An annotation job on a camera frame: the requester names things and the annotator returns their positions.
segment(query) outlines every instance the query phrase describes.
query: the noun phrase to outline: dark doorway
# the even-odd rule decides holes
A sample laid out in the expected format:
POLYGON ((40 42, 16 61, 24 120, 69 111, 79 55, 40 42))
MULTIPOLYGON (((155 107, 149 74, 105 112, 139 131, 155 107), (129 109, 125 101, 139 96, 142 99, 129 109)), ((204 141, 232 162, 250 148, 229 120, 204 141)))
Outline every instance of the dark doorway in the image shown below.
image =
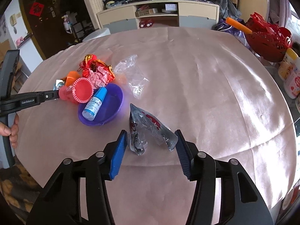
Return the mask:
POLYGON ((50 58, 74 42, 74 36, 64 30, 60 12, 61 0, 19 0, 27 30, 33 32, 46 58, 50 58))

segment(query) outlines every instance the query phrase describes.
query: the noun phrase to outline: metal screw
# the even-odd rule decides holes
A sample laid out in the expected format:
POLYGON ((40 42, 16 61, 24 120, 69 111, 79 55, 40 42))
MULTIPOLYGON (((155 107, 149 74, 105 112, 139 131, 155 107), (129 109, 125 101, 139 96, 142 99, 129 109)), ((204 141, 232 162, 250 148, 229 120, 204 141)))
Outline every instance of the metal screw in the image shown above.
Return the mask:
POLYGON ((102 152, 102 151, 97 152, 96 157, 98 157, 98 158, 104 157, 104 152, 102 152))
POLYGON ((197 154, 200 158, 205 158, 206 157, 206 154, 204 152, 198 152, 197 154))
POLYGON ((71 159, 70 158, 66 158, 63 160, 64 165, 69 165, 71 163, 71 159))
POLYGON ((233 165, 238 165, 238 163, 239 163, 239 161, 236 160, 236 159, 231 159, 230 162, 231 162, 231 164, 233 164, 233 165))

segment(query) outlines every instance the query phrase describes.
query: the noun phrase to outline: crumpled pink paper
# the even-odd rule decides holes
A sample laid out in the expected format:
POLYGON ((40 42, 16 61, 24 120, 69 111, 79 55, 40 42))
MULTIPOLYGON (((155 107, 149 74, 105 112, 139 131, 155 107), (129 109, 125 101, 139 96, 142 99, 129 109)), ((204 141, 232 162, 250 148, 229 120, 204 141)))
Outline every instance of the crumpled pink paper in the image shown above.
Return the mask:
POLYGON ((105 87, 107 85, 109 72, 107 72, 104 67, 97 67, 96 72, 93 72, 90 69, 89 73, 88 79, 92 82, 94 89, 99 89, 100 87, 105 87))

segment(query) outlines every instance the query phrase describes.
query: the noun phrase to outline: blue bottle cap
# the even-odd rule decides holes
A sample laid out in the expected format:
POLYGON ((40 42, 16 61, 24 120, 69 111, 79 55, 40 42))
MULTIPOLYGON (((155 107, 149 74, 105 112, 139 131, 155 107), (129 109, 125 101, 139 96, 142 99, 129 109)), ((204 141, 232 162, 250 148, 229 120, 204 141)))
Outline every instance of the blue bottle cap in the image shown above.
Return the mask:
POLYGON ((99 98, 102 102, 106 96, 106 93, 107 93, 107 89, 105 87, 101 87, 97 92, 96 94, 94 95, 94 97, 97 97, 99 98))

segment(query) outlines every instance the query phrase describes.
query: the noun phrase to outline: bottle label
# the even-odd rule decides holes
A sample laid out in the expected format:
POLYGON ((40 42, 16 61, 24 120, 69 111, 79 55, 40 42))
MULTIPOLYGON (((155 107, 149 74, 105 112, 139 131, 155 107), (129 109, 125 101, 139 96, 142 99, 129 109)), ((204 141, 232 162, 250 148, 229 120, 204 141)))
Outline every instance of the bottle label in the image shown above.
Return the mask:
POLYGON ((93 97, 86 105, 85 110, 88 110, 88 112, 90 114, 95 116, 98 113, 101 105, 102 105, 102 102, 100 101, 100 99, 97 97, 93 97))

